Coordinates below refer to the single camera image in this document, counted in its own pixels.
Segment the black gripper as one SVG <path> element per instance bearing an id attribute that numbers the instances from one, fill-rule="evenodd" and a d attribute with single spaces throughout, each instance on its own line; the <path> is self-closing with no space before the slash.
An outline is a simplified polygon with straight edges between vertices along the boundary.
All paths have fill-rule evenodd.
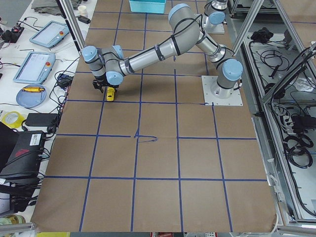
<path id="1" fill-rule="evenodd" d="M 103 87 L 113 87 L 114 95 L 116 95 L 116 93 L 118 92 L 118 87 L 110 84 L 107 79 L 97 78 L 93 80 L 92 84 L 94 89 L 99 90 L 101 93 L 104 93 Z"/>

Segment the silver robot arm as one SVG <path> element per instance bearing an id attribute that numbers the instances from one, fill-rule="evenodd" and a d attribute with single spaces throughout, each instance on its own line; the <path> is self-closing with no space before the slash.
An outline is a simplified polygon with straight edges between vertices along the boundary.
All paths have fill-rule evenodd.
<path id="1" fill-rule="evenodd" d="M 207 0 L 204 6 L 204 24 L 206 27 L 216 26 L 225 20 L 228 0 Z"/>
<path id="2" fill-rule="evenodd" d="M 135 73 L 152 64 L 173 56 L 187 53 L 197 46 L 209 58 L 218 72 L 211 92 L 220 99 L 229 98 L 236 82 L 241 78 L 243 66 L 234 59 L 228 48 L 217 43 L 202 26 L 201 16 L 195 16 L 191 8 L 181 3 L 174 6 L 168 15 L 173 33 L 166 40 L 131 57 L 124 57 L 120 45 L 108 48 L 86 46 L 82 50 L 85 63 L 95 79 L 93 86 L 102 90 L 106 86 L 118 88 L 126 75 Z"/>

